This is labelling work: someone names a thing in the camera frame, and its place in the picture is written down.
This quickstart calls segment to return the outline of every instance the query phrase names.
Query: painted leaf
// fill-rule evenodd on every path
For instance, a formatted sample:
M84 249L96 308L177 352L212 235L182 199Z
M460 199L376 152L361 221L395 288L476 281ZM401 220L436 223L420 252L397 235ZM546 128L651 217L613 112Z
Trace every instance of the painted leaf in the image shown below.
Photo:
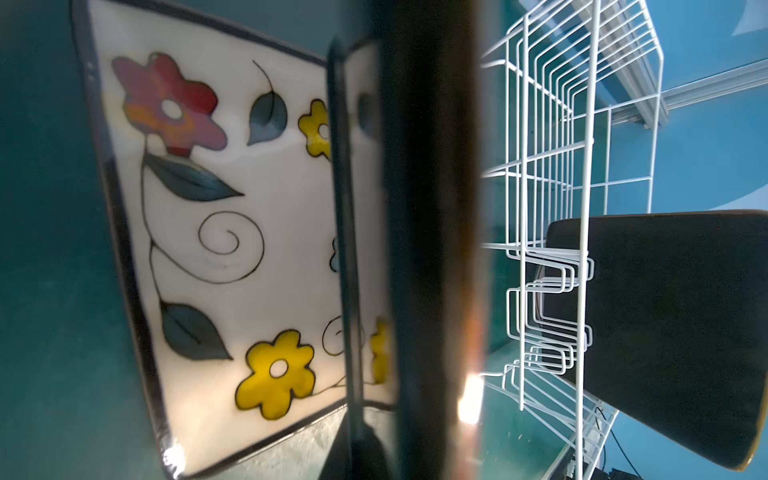
M225 184L210 171L189 158L166 155L144 155L144 163L157 175L168 190L185 200L210 202L228 197L241 197L242 193Z
M232 359L205 313L193 306L165 302L161 312L165 341L179 355L192 360Z
M283 99L274 91L261 95L250 108L248 144L278 138L288 125L288 111Z
M369 93L362 93L357 98L357 123L369 137L380 139L378 105L376 99Z

